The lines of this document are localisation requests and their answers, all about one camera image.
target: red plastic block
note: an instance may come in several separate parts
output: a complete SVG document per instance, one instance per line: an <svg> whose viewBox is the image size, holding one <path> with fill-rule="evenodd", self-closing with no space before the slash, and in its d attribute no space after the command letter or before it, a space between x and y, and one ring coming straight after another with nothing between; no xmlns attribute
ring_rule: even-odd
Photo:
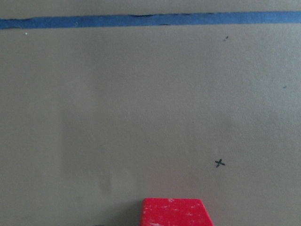
<svg viewBox="0 0 301 226"><path fill-rule="evenodd" d="M158 199L143 201L140 226L213 226L200 199Z"/></svg>

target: blue tape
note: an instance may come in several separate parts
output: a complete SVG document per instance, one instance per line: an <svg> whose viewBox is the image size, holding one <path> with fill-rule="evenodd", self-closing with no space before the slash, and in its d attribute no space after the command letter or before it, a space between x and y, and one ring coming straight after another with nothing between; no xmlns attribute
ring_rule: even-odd
<svg viewBox="0 0 301 226"><path fill-rule="evenodd" d="M0 29L125 27L196 24L278 24L301 23L300 11L234 12L156 15L59 16L30 19L0 19Z"/></svg>

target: black cross mark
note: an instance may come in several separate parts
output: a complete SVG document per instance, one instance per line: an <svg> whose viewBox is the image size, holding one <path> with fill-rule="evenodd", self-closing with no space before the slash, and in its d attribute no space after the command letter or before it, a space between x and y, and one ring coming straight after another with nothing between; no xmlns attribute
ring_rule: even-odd
<svg viewBox="0 0 301 226"><path fill-rule="evenodd" d="M215 161L217 163L216 167L219 167L220 165L226 165L225 163L222 162L222 159L220 159L219 161Z"/></svg>

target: red block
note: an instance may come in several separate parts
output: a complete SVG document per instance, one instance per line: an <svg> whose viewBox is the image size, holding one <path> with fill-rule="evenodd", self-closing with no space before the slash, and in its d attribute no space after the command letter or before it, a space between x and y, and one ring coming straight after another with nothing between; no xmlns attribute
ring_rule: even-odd
<svg viewBox="0 0 301 226"><path fill-rule="evenodd" d="M140 226L213 226L200 199L159 199L143 201Z"/></svg>

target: blue line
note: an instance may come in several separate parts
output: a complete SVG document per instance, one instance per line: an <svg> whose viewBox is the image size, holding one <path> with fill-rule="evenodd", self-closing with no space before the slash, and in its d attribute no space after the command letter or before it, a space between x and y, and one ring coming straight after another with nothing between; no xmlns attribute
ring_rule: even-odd
<svg viewBox="0 0 301 226"><path fill-rule="evenodd" d="M58 16L30 19L0 19L0 30L8 28L126 27L196 24L286 24L301 23L301 11L234 12L156 15Z"/></svg>

